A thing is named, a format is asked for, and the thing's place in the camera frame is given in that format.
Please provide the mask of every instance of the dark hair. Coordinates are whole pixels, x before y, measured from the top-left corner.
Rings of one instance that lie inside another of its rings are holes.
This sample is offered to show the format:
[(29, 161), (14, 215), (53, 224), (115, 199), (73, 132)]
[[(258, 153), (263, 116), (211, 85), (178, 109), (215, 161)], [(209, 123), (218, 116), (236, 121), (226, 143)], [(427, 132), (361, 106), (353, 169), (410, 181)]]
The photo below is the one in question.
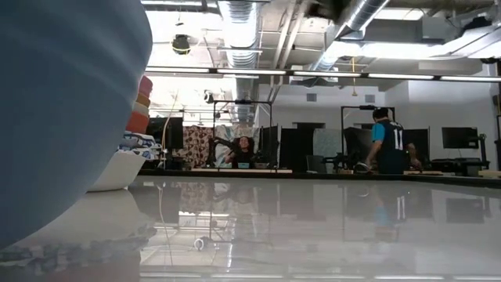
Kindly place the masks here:
[(247, 138), (247, 141), (249, 142), (249, 152), (251, 152), (252, 154), (254, 154), (254, 139), (252, 139), (252, 137), (242, 136), (242, 137), (239, 137), (239, 138), (235, 138), (232, 143), (235, 146), (240, 147), (240, 140), (242, 138)]
[(388, 108), (375, 109), (373, 112), (374, 119), (388, 118)]

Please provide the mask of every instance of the white basket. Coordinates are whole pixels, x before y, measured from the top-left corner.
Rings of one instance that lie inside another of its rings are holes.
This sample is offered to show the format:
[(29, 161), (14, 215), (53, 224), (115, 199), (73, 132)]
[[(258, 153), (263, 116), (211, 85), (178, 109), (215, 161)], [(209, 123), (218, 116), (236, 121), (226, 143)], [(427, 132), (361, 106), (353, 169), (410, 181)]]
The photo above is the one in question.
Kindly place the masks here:
[(134, 181), (145, 160), (135, 154), (116, 152), (88, 192), (124, 189)]

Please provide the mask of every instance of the patterned curtain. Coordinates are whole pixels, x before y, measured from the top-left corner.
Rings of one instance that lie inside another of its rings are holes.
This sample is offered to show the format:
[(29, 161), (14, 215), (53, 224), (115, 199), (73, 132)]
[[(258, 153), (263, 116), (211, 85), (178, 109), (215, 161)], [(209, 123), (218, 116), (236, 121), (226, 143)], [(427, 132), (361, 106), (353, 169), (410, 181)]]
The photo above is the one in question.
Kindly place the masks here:
[(212, 128), (189, 126), (182, 129), (184, 149), (175, 150), (173, 155), (184, 157), (191, 168), (205, 165), (209, 156), (209, 139), (212, 138)]
[[(232, 141), (242, 136), (251, 137), (254, 140), (254, 152), (259, 148), (259, 128), (252, 128), (242, 125), (224, 126), (218, 125), (215, 128), (217, 137)], [(220, 168), (231, 167), (231, 164), (225, 164), (223, 159), (229, 152), (229, 148), (223, 145), (216, 146), (216, 166)]]

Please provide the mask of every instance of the hand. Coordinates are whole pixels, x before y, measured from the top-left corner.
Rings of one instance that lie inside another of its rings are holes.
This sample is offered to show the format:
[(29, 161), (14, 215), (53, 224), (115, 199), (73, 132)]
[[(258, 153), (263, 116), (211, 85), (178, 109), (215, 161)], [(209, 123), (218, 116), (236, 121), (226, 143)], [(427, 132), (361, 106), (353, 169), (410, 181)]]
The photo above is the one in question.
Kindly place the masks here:
[(414, 167), (415, 169), (421, 169), (421, 162), (420, 162), (420, 160), (418, 160), (418, 159), (416, 159), (416, 158), (412, 158), (412, 159), (410, 160), (410, 164), (411, 164), (411, 165), (413, 165), (413, 167)]

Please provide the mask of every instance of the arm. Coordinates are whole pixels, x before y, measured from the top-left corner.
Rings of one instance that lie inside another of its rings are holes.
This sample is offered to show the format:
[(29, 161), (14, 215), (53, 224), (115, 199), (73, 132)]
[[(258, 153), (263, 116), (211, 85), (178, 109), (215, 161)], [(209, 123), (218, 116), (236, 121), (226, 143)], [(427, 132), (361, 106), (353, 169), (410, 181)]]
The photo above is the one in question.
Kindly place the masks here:
[(370, 152), (366, 159), (366, 165), (368, 165), (369, 167), (370, 164), (372, 164), (374, 157), (376, 157), (377, 152), (379, 152), (379, 150), (381, 149), (381, 145), (383, 145), (382, 141), (373, 141), (373, 145), (370, 147)]
[(421, 162), (417, 159), (417, 151), (414, 144), (412, 143), (407, 144), (407, 150), (409, 150), (411, 165), (413, 165), (414, 168), (421, 169)]
[(409, 155), (410, 155), (410, 159), (417, 159), (417, 152), (416, 152), (416, 147), (414, 146), (414, 144), (412, 143), (409, 143), (407, 144), (407, 150), (409, 150)]
[(225, 156), (225, 163), (229, 164), (233, 161), (233, 158), (235, 157), (235, 153), (233, 151), (230, 151), (226, 156)]
[(370, 148), (369, 155), (366, 159), (366, 165), (370, 167), (373, 162), (374, 157), (376, 157), (377, 152), (381, 149), (384, 141), (384, 126), (381, 124), (375, 124), (373, 126), (373, 145)]

